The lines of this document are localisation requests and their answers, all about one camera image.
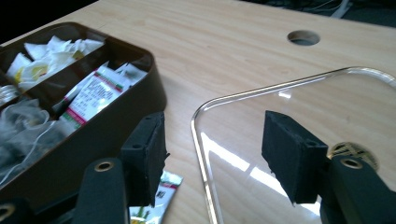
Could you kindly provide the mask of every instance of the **brown plastic tray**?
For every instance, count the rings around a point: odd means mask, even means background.
[[[28,55],[24,43],[47,44],[54,35],[62,40],[89,38],[105,44],[22,93],[24,97],[38,99],[40,106],[49,111],[53,119],[58,116],[52,106],[92,70],[107,61],[108,66],[114,69],[124,63],[132,63],[148,73],[41,160],[0,188],[0,200],[25,197],[35,210],[78,190],[89,163],[117,156],[138,122],[166,107],[163,84],[149,51],[74,22],[51,25],[1,48],[0,84],[15,84],[5,73],[19,52]]]

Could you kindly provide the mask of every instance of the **wooden table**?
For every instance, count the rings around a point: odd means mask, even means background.
[[[241,1],[100,0],[50,24],[63,21],[113,35],[156,58],[168,98],[171,156],[165,169],[184,177],[163,223],[210,222],[191,135],[191,118],[203,103],[350,66],[396,74],[395,29]],[[297,30],[320,40],[292,44],[287,36]]]

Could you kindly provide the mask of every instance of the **clear plastic tray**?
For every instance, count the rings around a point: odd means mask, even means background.
[[[316,203],[292,204],[262,157],[265,110],[291,116],[329,146],[371,150],[396,189],[396,81],[349,67],[213,99],[193,115],[192,134],[211,223],[321,223]]]

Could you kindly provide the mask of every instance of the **light wood surface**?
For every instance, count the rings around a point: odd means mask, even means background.
[[[203,103],[350,66],[396,74],[396,29],[235,0],[100,0],[50,24],[63,21],[155,56],[168,98],[165,169],[184,177],[163,223],[210,222],[191,134]],[[296,30],[320,41],[292,44],[287,35]]]

